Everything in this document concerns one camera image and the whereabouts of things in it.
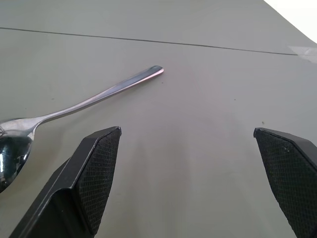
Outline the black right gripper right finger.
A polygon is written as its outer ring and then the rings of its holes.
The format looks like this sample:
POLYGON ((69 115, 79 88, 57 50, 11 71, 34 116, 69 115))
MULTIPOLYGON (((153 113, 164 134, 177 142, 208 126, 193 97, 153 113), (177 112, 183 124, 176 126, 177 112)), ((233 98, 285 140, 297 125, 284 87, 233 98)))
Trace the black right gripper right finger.
POLYGON ((255 128, 271 191, 298 238, 317 236, 317 147, 290 133, 255 128))

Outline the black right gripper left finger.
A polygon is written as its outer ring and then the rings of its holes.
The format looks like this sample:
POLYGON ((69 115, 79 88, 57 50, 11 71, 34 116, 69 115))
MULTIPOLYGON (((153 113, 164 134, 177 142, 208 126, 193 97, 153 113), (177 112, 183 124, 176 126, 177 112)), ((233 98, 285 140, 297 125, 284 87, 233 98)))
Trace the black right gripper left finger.
POLYGON ((119 126, 83 138, 48 179, 12 238, 93 238, 111 190, 121 137, 119 126))

